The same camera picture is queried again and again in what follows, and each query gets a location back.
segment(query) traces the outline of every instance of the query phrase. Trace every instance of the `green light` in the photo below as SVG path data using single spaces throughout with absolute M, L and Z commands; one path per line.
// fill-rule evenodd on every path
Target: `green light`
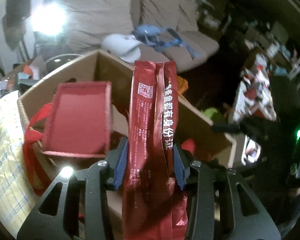
M 300 130 L 297 132 L 297 141 L 299 140 L 300 138 Z

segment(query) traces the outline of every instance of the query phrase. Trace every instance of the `green object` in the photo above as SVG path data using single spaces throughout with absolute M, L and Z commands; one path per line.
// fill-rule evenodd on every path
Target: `green object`
M 201 113 L 203 113 L 206 117 L 211 119 L 214 123 L 220 123 L 225 121 L 224 116 L 220 113 L 218 109 L 214 107 L 208 108 L 204 111 L 202 110 Z
M 297 141 L 300 139 L 300 130 L 297 132 Z

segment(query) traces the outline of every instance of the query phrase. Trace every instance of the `beige couch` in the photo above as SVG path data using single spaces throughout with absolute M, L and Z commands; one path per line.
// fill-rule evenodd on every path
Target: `beige couch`
M 192 58 L 184 47 L 170 47 L 159 53 L 151 47 L 140 45 L 141 60 L 174 60 L 179 73 L 205 63 L 219 49 L 215 40 L 198 31 L 196 4 L 192 0 L 45 0 L 51 1 L 60 3 L 71 19 L 65 26 L 65 37 L 74 53 L 95 49 L 107 35 L 129 34 L 133 27 L 141 24 L 177 30 L 199 55 Z

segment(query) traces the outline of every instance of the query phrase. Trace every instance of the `plaid paper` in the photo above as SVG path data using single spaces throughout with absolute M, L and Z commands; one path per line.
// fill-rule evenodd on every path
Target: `plaid paper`
M 23 160 L 18 97 L 15 91 L 0 99 L 0 221 L 15 238 L 35 205 Z

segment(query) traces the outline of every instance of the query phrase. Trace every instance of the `red foil packaging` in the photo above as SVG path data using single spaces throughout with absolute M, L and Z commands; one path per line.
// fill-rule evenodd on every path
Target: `red foil packaging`
M 169 173 L 172 201 L 172 239 L 184 240 L 188 226 L 187 195 L 177 185 L 173 169 L 173 138 L 178 123 L 178 83 L 174 61 L 164 63 L 164 97 L 162 118 L 162 145 Z
M 129 152 L 123 181 L 125 240 L 181 240 L 185 237 L 186 197 L 175 182 L 170 147 L 177 122 L 175 63 L 136 61 L 130 98 Z

